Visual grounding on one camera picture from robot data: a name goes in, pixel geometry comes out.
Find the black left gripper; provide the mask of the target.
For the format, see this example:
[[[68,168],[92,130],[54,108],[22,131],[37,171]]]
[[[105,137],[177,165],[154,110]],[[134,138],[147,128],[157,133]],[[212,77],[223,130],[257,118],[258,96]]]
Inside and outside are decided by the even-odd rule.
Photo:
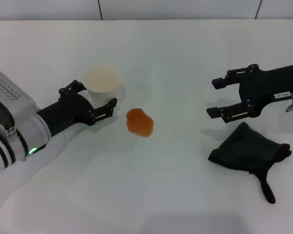
[[[86,88],[81,82],[73,80],[69,85],[59,90],[60,97],[67,98],[61,98],[37,112],[47,124],[52,136],[76,123],[92,126],[98,121],[113,116],[117,98],[113,98],[107,104],[94,109],[87,99],[78,94],[84,90]]]

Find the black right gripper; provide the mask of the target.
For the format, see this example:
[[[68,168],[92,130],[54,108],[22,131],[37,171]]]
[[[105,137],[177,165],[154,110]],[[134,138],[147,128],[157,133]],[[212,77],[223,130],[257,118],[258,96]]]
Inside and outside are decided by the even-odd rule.
[[[215,89],[239,84],[241,103],[207,109],[211,118],[221,118],[225,123],[247,117],[258,117],[270,103],[292,99],[293,65],[269,71],[257,64],[246,68],[228,70],[224,78],[212,80]]]

